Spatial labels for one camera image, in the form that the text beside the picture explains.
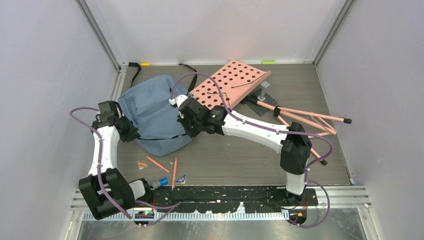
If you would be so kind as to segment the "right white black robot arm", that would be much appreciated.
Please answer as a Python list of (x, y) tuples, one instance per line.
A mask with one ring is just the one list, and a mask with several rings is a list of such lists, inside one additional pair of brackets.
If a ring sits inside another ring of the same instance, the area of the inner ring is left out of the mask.
[(301, 124), (270, 124), (236, 111), (226, 111), (222, 105), (209, 109), (195, 98), (183, 94), (170, 99), (169, 103), (177, 108), (177, 121), (191, 138), (201, 132), (235, 136), (276, 151), (280, 155), (279, 165), (286, 173), (285, 199), (291, 205), (299, 205), (305, 199), (305, 168), (312, 143)]

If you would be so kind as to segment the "blue fabric backpack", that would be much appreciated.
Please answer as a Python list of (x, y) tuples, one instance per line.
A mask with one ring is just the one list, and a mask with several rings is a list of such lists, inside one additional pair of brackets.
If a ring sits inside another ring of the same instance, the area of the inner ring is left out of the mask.
[(194, 76), (189, 88), (176, 83), (169, 74), (158, 75), (138, 84), (132, 84), (119, 98), (124, 115), (138, 129), (135, 142), (148, 153), (162, 157), (173, 153), (191, 142), (183, 126), (178, 123), (179, 114), (169, 104), (169, 97), (189, 94), (194, 89)]

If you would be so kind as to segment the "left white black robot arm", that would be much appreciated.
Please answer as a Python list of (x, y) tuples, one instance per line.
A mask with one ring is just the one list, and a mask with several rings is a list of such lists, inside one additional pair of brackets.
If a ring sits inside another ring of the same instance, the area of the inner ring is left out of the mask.
[(79, 180), (78, 189), (96, 220), (118, 213), (132, 219), (128, 211), (136, 203), (148, 207), (154, 199), (145, 179), (128, 182), (117, 167), (119, 142), (137, 139), (140, 136), (138, 129), (116, 101), (101, 102), (95, 111), (92, 124), (80, 120), (73, 110), (69, 113), (73, 119), (89, 128), (94, 138), (92, 164), (87, 176)]

